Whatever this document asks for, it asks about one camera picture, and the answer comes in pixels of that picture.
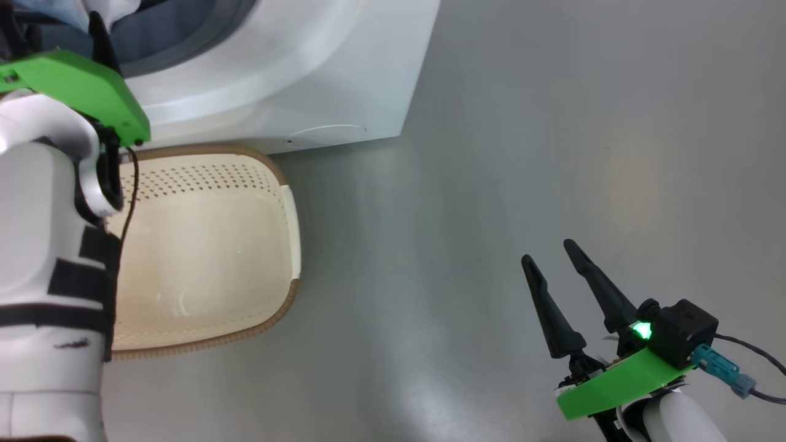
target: laundry basket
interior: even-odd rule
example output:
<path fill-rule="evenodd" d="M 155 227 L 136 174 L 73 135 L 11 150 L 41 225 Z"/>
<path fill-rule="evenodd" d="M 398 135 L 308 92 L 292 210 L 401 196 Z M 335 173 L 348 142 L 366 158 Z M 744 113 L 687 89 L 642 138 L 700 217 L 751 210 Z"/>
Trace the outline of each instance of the laundry basket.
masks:
<path fill-rule="evenodd" d="M 184 146 L 138 153 L 139 188 L 117 289 L 116 359 L 190 352 L 269 329 L 294 301 L 300 239 L 292 191 L 253 149 Z M 126 204 L 108 228 L 120 236 Z"/>

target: washing machine drum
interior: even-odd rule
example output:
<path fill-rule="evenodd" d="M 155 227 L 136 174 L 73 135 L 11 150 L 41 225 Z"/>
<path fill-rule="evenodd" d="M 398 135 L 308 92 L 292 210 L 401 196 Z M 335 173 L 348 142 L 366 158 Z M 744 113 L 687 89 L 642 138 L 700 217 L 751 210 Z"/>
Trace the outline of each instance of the washing machine drum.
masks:
<path fill-rule="evenodd" d="M 200 55 L 240 27 L 261 0 L 142 0 L 118 20 L 110 38 L 123 76 L 158 72 Z M 90 57 L 92 40 L 55 20 L 41 20 L 44 50 L 57 47 Z"/>

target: white washing machine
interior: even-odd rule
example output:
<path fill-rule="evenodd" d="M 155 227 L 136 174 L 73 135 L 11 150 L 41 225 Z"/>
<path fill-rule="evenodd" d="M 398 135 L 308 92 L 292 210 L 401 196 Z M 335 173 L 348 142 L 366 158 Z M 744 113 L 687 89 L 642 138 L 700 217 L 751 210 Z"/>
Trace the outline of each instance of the white washing machine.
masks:
<path fill-rule="evenodd" d="M 401 132 L 439 0 L 143 0 L 116 23 L 146 147 L 231 141 L 280 153 Z M 90 39 L 48 27 L 45 46 Z"/>

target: laundry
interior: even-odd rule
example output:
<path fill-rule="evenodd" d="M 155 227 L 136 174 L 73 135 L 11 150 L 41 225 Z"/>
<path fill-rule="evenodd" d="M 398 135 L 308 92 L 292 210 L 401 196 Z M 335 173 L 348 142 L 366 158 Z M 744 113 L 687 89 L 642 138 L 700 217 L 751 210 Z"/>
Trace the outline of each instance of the laundry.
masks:
<path fill-rule="evenodd" d="M 136 12 L 141 0 L 15 0 L 31 10 L 45 13 L 74 28 L 87 32 L 88 14 L 96 11 L 104 18 L 106 28 L 119 19 Z"/>

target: green plastic mount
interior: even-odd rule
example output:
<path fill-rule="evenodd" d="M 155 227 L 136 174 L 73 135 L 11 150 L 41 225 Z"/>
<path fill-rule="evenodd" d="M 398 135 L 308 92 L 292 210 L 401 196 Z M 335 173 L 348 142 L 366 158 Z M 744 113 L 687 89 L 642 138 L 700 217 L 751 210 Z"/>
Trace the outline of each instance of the green plastic mount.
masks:
<path fill-rule="evenodd" d="M 572 421 L 633 402 L 693 368 L 677 370 L 645 348 L 603 374 L 560 394 L 556 402 L 565 418 Z"/>
<path fill-rule="evenodd" d="M 150 122 L 117 72 L 67 50 L 0 64 L 0 94 L 30 89 L 113 127 L 120 145 L 150 141 Z"/>

